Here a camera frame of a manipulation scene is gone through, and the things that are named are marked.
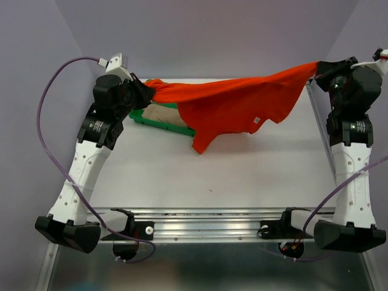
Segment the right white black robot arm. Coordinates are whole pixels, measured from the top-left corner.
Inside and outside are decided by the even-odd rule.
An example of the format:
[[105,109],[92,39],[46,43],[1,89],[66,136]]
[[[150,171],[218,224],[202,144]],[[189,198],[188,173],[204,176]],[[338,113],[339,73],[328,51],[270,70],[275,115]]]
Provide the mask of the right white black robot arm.
[[326,129],[335,166],[336,188],[320,204],[336,197],[332,220],[309,211],[287,208],[279,221],[285,236],[306,234],[320,249],[362,253],[386,242],[386,232],[376,226],[370,205],[369,162],[373,125],[367,115],[381,94],[387,57],[358,62],[319,62],[315,82],[329,94],[331,111]]

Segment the orange t shirt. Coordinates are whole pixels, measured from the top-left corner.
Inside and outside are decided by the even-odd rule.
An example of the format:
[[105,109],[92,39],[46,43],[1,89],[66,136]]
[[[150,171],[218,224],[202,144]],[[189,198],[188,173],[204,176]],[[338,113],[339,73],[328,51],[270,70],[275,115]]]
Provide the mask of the orange t shirt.
[[195,131],[192,147],[204,153],[219,135],[256,133],[268,120],[279,124],[297,103],[317,62],[310,62],[265,77],[229,79],[203,84],[152,79],[153,101],[175,103],[182,120]]

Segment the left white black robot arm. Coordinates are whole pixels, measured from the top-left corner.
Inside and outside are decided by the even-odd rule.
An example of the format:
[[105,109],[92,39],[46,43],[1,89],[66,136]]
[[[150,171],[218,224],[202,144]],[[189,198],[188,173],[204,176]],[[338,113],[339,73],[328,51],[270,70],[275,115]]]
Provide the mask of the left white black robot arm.
[[154,91],[134,74],[100,76],[90,106],[76,137],[75,155],[53,207],[35,222],[35,229],[50,242],[90,253],[109,235],[135,242],[123,261],[132,259],[143,242],[134,214],[112,208],[100,215],[91,205],[98,176],[124,130],[123,121],[134,109],[150,104]]

